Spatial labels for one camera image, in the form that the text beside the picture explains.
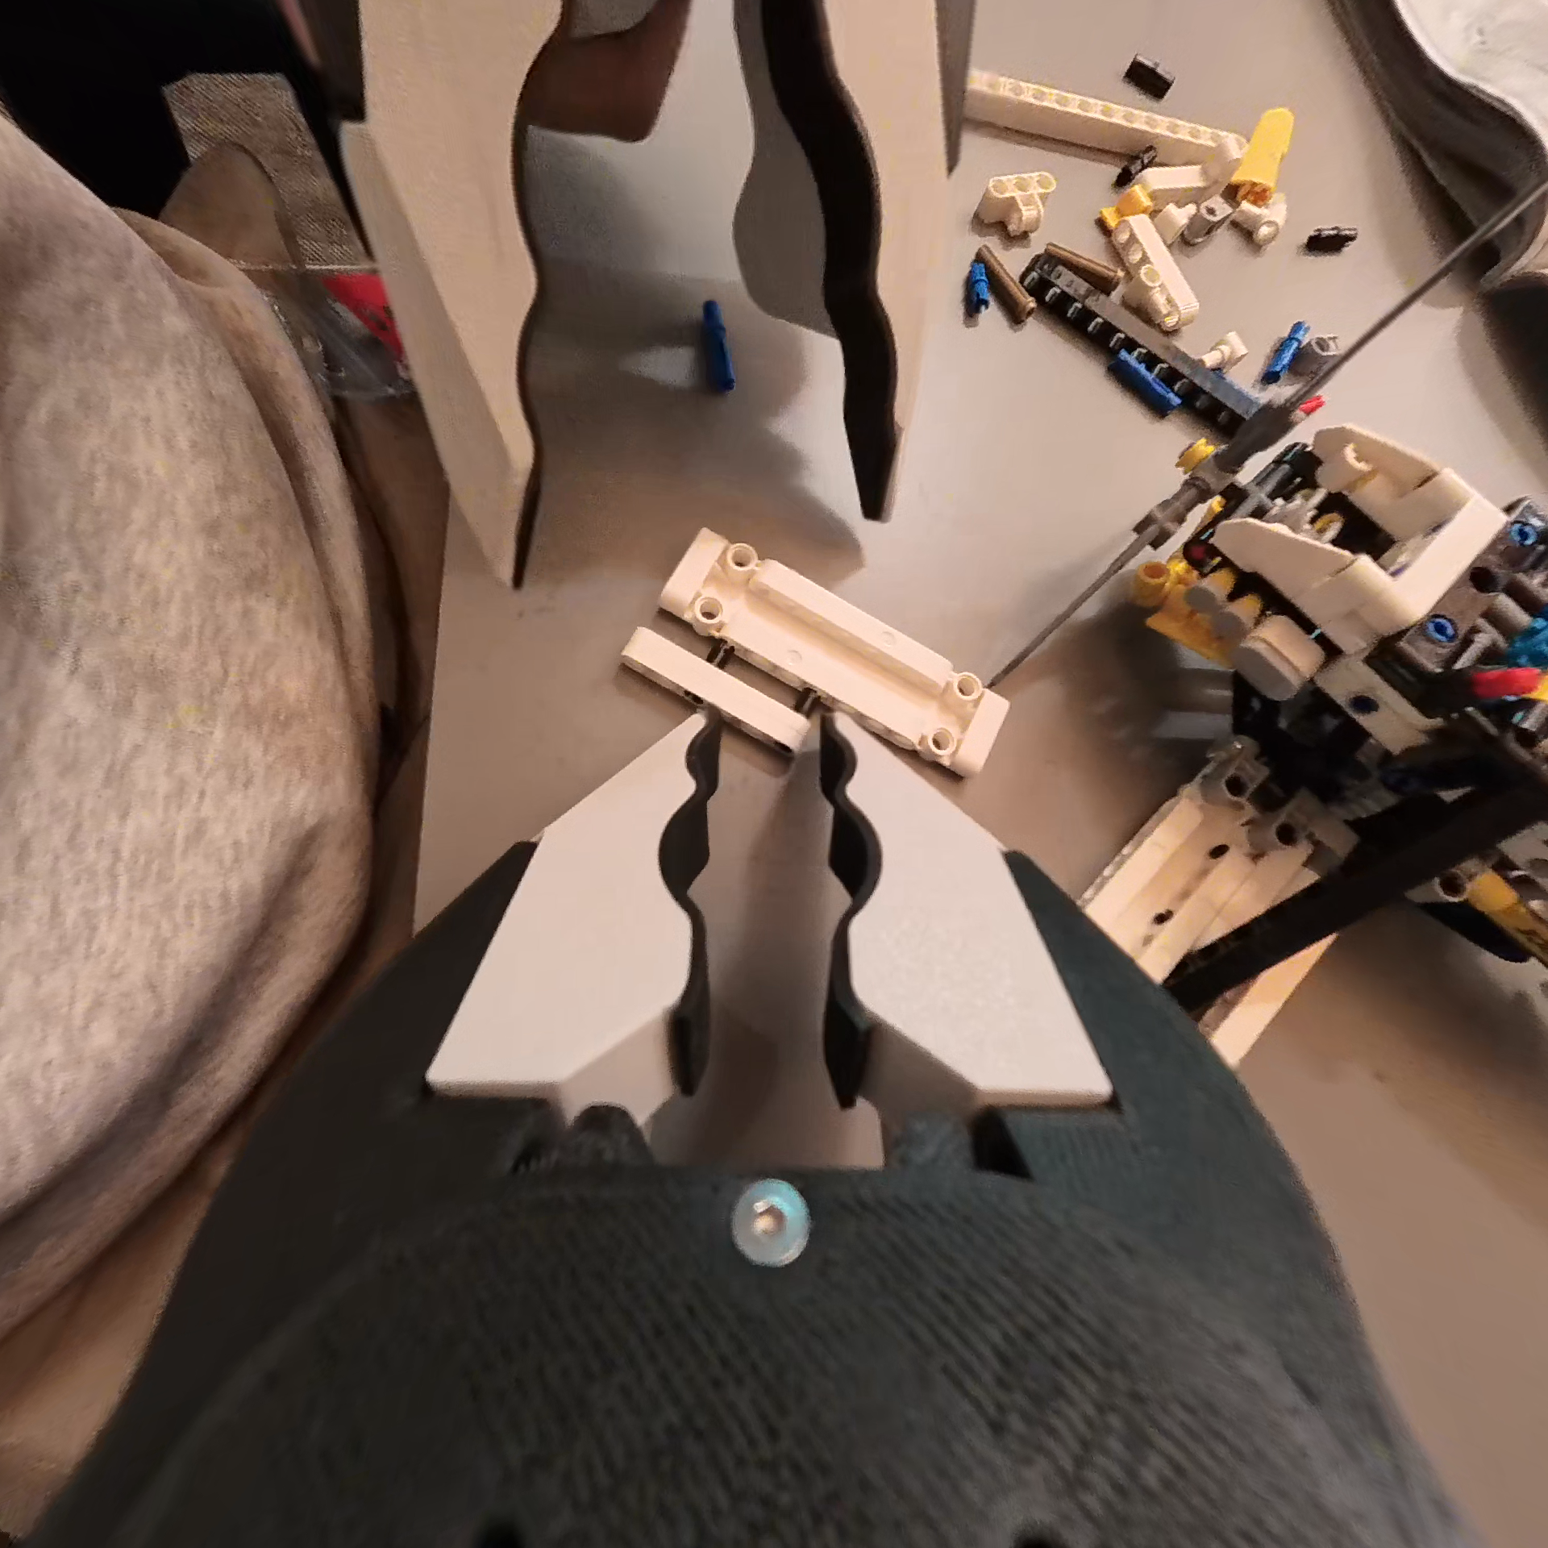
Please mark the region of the lego helicopter model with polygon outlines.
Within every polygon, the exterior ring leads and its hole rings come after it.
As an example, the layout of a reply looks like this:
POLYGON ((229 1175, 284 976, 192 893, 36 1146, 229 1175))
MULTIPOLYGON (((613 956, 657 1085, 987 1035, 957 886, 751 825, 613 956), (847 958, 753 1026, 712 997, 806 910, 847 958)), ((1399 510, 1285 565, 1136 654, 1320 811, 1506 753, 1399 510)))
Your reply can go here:
POLYGON ((1208 424, 1182 488, 996 678, 1117 578, 1226 676, 1226 740, 1081 905, 1230 1065, 1390 903, 1547 960, 1545 505, 1353 424, 1248 470, 1340 365, 1208 424))

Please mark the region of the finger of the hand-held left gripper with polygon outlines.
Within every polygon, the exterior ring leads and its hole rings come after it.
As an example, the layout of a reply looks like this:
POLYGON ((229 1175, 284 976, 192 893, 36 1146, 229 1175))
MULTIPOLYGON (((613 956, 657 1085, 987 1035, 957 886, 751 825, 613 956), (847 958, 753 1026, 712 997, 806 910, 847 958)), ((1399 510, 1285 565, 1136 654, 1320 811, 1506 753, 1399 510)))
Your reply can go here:
POLYGON ((524 394, 539 274, 517 112, 559 2, 362 2, 362 118, 342 158, 458 510, 526 576, 541 453, 524 394))
POLYGON ((765 315, 839 342, 865 519, 894 514, 961 154, 976 3, 734 3, 753 160, 732 243, 765 315))

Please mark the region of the person's left hand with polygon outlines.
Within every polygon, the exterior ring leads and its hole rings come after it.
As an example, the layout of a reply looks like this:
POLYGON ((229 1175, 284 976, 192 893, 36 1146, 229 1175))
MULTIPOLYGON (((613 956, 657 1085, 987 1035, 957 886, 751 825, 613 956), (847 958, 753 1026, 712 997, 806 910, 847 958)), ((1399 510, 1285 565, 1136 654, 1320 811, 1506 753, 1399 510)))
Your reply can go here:
POLYGON ((660 119, 692 2, 657 2, 624 31, 557 29, 537 55, 517 119, 557 132, 642 142, 660 119))

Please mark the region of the black lego beam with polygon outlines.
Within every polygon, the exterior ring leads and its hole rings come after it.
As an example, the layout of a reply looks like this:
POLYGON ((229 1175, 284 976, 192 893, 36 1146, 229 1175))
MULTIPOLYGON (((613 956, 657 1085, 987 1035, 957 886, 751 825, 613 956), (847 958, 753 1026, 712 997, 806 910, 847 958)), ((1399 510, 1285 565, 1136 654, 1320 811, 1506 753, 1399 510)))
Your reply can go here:
MULTIPOLYGON (((1123 302, 1101 295, 1079 276, 1068 272, 1057 263, 1051 263, 1044 256, 1036 256, 1036 260, 1022 271, 1020 280, 1035 295, 1040 307, 1049 309, 1051 315, 1060 318, 1068 330, 1075 335, 1086 337, 1106 357, 1112 357, 1121 350, 1130 350, 1154 368, 1156 374, 1171 387, 1176 387, 1178 383, 1178 368, 1204 368, 1199 359, 1175 344, 1167 335, 1143 322, 1123 302)), ((1221 425, 1215 427, 1226 433, 1235 433, 1241 425, 1232 429, 1221 425)))

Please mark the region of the white lego panel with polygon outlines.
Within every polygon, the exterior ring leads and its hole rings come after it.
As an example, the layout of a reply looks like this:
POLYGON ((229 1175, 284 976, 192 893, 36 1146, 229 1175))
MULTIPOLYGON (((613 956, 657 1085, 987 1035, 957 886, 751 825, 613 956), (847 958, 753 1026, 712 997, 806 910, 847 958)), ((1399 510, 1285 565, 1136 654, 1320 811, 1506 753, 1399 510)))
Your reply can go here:
POLYGON ((710 529, 671 571, 659 608, 963 779, 983 770, 1011 711, 979 674, 710 529))

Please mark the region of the long white lego beam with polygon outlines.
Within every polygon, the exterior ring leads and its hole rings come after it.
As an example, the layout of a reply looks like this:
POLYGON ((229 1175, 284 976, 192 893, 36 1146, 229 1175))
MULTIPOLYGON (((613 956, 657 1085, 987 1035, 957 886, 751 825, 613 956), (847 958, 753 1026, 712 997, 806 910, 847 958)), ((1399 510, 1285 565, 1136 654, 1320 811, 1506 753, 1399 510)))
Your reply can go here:
POLYGON ((1248 149, 1248 138, 1228 129, 979 68, 966 75, 964 118, 1125 158, 1152 147, 1156 162, 1165 166, 1208 164, 1219 156, 1239 162, 1248 149))

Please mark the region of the medium white lego beam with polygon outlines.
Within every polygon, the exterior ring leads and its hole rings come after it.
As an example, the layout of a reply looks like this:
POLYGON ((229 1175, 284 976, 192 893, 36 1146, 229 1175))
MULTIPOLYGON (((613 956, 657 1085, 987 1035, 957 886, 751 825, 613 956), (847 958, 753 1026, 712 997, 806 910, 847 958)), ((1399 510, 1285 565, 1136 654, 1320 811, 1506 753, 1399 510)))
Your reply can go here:
POLYGON ((1119 300, 1132 313, 1167 335, 1199 318, 1199 296, 1151 217, 1119 219, 1110 239, 1129 274, 1119 300))

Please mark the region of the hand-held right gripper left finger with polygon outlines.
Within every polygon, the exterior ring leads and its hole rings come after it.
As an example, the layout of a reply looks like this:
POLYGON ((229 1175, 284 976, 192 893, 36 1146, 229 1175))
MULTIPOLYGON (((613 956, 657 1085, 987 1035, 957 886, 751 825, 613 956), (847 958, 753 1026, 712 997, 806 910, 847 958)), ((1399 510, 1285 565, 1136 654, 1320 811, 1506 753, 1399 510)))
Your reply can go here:
POLYGON ((692 884, 710 857, 723 718, 692 715, 533 842, 426 1078, 561 1116, 648 1122, 708 1067, 710 975, 692 884))

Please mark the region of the brown woven chair seat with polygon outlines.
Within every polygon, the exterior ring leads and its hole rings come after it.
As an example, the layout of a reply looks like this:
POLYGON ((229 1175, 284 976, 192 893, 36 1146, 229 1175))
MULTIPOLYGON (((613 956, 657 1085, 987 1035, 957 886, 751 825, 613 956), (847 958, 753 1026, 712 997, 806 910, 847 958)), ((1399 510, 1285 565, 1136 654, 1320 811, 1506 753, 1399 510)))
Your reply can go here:
POLYGON ((196 72, 163 88, 189 169, 165 221, 231 241, 246 265, 375 265, 351 201, 281 73, 196 72))

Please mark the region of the white T-shaped lego piece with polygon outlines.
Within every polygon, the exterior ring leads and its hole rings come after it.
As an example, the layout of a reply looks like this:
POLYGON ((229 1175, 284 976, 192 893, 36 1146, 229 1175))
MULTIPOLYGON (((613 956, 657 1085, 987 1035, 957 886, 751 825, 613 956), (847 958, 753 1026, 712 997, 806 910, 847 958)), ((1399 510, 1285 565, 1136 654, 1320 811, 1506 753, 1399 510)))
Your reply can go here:
POLYGON ((1001 226, 1012 239, 1040 232, 1058 178, 1047 169, 1005 173, 987 180, 974 219, 1001 226))

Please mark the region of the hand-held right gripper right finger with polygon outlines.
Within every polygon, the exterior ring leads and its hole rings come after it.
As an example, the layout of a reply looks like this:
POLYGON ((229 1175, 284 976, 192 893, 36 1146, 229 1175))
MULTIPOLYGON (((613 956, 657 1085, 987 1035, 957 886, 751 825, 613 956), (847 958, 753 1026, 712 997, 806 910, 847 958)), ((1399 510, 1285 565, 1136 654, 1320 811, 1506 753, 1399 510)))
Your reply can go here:
POLYGON ((1005 846, 843 711, 821 726, 832 941, 824 1059, 845 1109, 1095 1109, 1112 1080, 1005 846))

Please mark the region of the grey cloth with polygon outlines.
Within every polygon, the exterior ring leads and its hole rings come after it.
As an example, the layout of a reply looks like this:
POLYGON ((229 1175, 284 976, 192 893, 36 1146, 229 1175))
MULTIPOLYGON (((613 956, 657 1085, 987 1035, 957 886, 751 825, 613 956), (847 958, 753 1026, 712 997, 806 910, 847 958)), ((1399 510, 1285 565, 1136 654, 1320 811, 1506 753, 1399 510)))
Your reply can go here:
POLYGON ((1545 188, 1545 2, 1333 2, 1394 129, 1480 224, 1545 188))

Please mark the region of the white bent lego liftarm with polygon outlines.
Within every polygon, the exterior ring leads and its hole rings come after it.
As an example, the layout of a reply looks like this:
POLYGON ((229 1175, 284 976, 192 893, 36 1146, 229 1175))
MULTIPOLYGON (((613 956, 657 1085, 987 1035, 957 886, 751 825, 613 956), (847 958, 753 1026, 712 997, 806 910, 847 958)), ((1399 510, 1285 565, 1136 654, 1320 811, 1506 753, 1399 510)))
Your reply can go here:
POLYGON ((1154 164, 1136 177, 1134 186, 1147 189, 1152 210, 1199 204, 1221 195, 1234 182, 1246 151, 1248 140, 1226 134, 1211 147, 1204 162, 1154 164))

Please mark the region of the clear plastic bag red print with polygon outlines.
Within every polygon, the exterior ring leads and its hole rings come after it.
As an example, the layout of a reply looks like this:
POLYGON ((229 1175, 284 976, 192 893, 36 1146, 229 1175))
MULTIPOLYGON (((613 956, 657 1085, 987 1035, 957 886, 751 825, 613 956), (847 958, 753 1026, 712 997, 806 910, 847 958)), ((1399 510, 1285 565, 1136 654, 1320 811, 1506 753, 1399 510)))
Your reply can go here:
POLYGON ((266 293, 325 409, 342 401, 399 401, 417 390, 390 344, 318 272, 277 267, 266 293))

